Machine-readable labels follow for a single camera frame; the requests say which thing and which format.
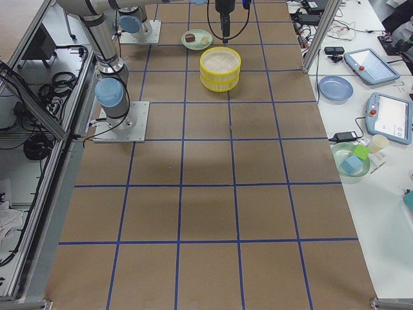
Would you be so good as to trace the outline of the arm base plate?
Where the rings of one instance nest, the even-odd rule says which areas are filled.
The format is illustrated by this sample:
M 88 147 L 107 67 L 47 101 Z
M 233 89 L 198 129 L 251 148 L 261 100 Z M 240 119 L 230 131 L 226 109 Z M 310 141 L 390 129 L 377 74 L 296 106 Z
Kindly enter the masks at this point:
M 161 32 L 161 20 L 147 20 L 136 33 L 122 32 L 122 45 L 157 45 Z
M 150 110 L 149 101 L 132 101 L 128 116 L 123 120 L 107 118 L 103 108 L 99 117 L 105 120 L 97 122 L 93 141 L 97 143 L 143 143 Z

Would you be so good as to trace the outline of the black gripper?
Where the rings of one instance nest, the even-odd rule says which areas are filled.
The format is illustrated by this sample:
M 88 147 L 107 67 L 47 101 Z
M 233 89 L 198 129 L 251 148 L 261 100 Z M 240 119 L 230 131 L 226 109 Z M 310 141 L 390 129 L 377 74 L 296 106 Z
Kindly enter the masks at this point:
M 230 14 L 235 10 L 234 0 L 216 0 L 215 9 L 219 13 L 223 43 L 228 43 L 230 35 Z

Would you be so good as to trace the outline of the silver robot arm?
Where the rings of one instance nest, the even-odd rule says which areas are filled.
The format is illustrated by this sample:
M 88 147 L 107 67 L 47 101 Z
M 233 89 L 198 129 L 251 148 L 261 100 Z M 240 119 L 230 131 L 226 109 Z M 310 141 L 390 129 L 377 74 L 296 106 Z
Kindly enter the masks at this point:
M 134 37 L 146 37 L 152 33 L 144 6 L 132 6 L 119 10 L 119 24 L 122 30 Z
M 146 18 L 146 5 L 161 4 L 161 1 L 58 1 L 62 9 L 80 20 L 86 37 L 92 46 L 98 61 L 98 70 L 103 81 L 98 83 L 95 92 L 107 90 L 112 96 L 108 101 L 96 94 L 107 119 L 124 120 L 128 117 L 130 100 L 126 97 L 128 69 L 117 53 L 112 34 L 106 23 L 105 12 L 119 12 L 121 18 Z

